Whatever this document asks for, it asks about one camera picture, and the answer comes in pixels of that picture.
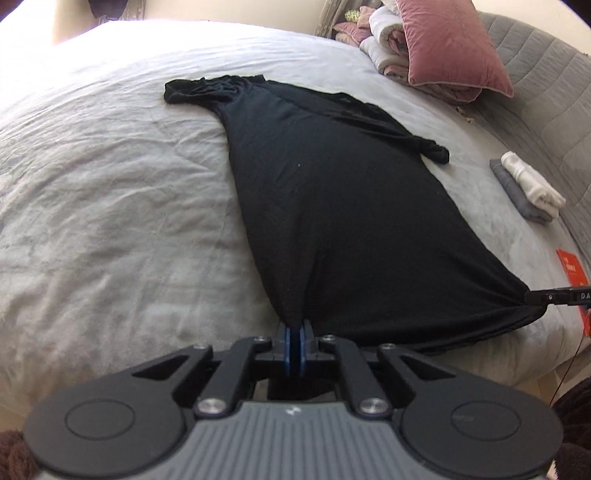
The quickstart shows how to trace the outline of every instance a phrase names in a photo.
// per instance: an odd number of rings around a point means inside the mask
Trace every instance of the metal screw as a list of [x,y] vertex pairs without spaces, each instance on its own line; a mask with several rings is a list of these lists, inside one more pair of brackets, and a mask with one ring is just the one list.
[[381,398],[366,398],[359,403],[359,409],[363,413],[380,414],[388,409],[388,402]]
[[221,398],[205,398],[197,404],[197,409],[201,413],[217,415],[226,409],[226,402]]

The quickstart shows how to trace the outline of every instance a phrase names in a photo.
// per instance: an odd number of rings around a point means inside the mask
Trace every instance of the pink pillow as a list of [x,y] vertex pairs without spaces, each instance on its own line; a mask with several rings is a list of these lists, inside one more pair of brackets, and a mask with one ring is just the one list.
[[513,86],[470,0],[397,0],[411,85],[447,83],[513,97]]

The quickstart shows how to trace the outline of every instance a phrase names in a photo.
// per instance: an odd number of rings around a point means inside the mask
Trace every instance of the gray quilted headboard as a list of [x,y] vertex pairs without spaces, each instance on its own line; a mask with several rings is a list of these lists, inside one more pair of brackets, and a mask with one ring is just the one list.
[[591,265],[591,59],[544,31],[481,13],[515,97],[473,104],[496,135],[567,199],[561,217]]

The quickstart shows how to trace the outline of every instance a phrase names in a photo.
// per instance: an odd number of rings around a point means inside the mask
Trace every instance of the white duvet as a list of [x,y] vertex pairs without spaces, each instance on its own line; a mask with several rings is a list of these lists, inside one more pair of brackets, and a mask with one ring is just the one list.
[[[576,251],[570,235],[511,205],[488,166],[503,145],[358,49],[245,25],[113,22],[20,68],[0,72],[0,404],[21,414],[62,385],[277,328],[225,132],[202,108],[164,103],[178,77],[262,73],[381,106],[450,150],[429,169],[511,271],[531,288],[566,284],[555,249]],[[444,360],[516,384],[572,356],[581,331],[576,309],[551,307]]]

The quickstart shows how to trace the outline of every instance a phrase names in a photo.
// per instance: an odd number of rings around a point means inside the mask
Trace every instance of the black t-shirt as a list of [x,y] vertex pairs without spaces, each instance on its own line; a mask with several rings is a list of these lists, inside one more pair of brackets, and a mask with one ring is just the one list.
[[377,106],[262,76],[173,80],[164,99],[226,128],[256,267],[290,327],[441,351],[545,312],[421,159],[449,152]]

